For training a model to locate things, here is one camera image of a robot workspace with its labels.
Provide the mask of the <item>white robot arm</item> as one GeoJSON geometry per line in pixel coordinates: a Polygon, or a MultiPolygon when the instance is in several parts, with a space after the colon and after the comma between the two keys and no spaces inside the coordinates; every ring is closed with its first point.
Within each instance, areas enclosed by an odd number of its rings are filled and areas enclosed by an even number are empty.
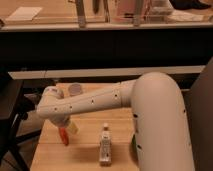
{"type": "Polygon", "coordinates": [[[48,86],[37,114],[57,126],[74,114],[129,107],[133,115],[140,171],[195,171],[187,110],[174,79],[162,72],[65,98],[48,86]]]}

